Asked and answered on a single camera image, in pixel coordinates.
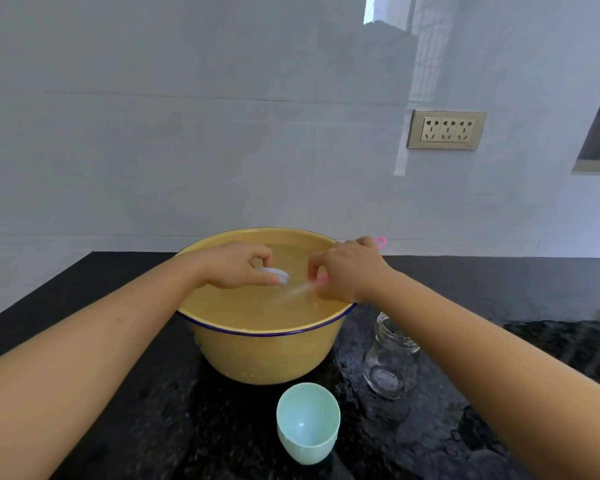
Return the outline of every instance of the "clear glass jar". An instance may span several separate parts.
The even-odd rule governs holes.
[[[420,350],[412,339],[400,330],[389,316],[380,313],[376,319],[376,336],[365,354],[362,373],[369,386],[387,399],[397,399],[416,385]]]

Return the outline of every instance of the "pink brush handle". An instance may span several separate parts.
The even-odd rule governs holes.
[[[376,247],[378,248],[378,251],[379,251],[386,246],[386,237],[376,237],[374,239],[374,242],[376,243]],[[327,283],[328,281],[329,281],[329,275],[327,273],[324,273],[323,275],[318,276],[316,278],[316,282],[320,286]]]

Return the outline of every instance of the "countertop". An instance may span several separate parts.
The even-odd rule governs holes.
[[[92,253],[0,314],[0,355],[171,256]],[[388,257],[442,295],[600,383],[600,259]],[[361,373],[379,310],[359,306],[314,381],[336,396],[334,451],[301,467],[280,445],[278,398],[218,374],[173,317],[52,478],[531,478],[424,353],[416,387],[388,401]]]

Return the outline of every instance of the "person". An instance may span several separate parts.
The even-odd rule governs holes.
[[[232,242],[177,255],[0,357],[0,479],[50,476],[103,411],[184,297],[274,285],[266,246]],[[392,269],[373,239],[310,258],[323,299],[371,302],[430,355],[539,477],[600,479],[600,385]]]

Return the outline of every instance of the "mint green cup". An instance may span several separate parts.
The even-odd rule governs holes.
[[[324,460],[338,437],[340,407],[324,387],[302,382],[289,387],[276,409],[282,446],[301,465]]]

